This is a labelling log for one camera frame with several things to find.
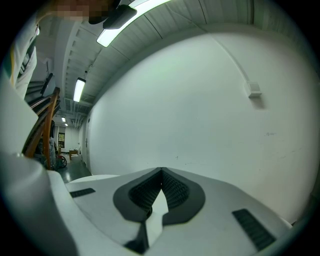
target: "white wall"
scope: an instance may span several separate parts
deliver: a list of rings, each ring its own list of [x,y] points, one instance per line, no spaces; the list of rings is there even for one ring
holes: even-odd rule
[[[61,149],[62,152],[69,152],[69,150],[74,150],[79,147],[79,130],[73,127],[60,127],[59,133],[65,133],[64,137],[64,148]]]
[[[281,35],[243,25],[207,29],[211,35],[191,30],[167,47],[179,35],[162,40],[106,85],[90,117],[91,172],[181,169],[234,184],[293,222],[319,164],[319,79]],[[246,96],[212,36],[259,83],[261,99]]]
[[[87,151],[86,151],[86,124],[87,119],[84,118],[82,125],[79,129],[79,143],[81,146],[81,154],[82,154],[82,160],[87,163]]]

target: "wall outlet box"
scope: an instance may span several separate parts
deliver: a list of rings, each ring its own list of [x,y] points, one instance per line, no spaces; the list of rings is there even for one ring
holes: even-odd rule
[[[260,97],[262,94],[257,82],[245,81],[244,88],[249,98]]]

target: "floor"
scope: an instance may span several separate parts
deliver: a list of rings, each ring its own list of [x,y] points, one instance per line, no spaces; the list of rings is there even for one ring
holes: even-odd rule
[[[65,168],[58,169],[58,173],[60,173],[64,183],[92,175],[86,164],[81,162],[81,156],[72,156],[71,161],[69,161],[69,155],[63,154],[63,156],[67,159],[67,164]]]

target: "ceiling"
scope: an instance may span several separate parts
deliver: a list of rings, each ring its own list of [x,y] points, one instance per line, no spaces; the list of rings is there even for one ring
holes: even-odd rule
[[[121,4],[130,2],[122,0]],[[108,47],[97,43],[103,31],[102,23],[90,25],[87,21],[63,20],[58,32],[55,32],[57,23],[54,28],[47,28],[49,35],[56,35],[54,73],[56,84],[61,88],[62,112],[73,118],[77,113],[78,116],[88,114],[109,79],[137,53],[173,33],[194,28],[187,19],[198,26],[238,23],[281,33],[289,37],[311,63],[317,63],[294,23],[276,6],[262,0],[172,0],[136,19]],[[86,79],[79,103],[72,100],[78,77]]]

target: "wooden railing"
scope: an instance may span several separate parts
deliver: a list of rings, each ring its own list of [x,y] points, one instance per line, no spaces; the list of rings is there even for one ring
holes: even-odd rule
[[[50,163],[50,129],[51,121],[54,113],[59,108],[59,92],[60,89],[56,87],[53,91],[53,94],[39,98],[30,105],[35,113],[39,116],[37,122],[35,123],[33,129],[31,130],[28,139],[24,145],[23,153],[28,158],[33,158],[37,145],[42,137],[43,140],[43,154],[45,155],[47,161],[48,170],[51,169]],[[35,110],[35,107],[43,104],[45,101],[48,101],[40,109]]]

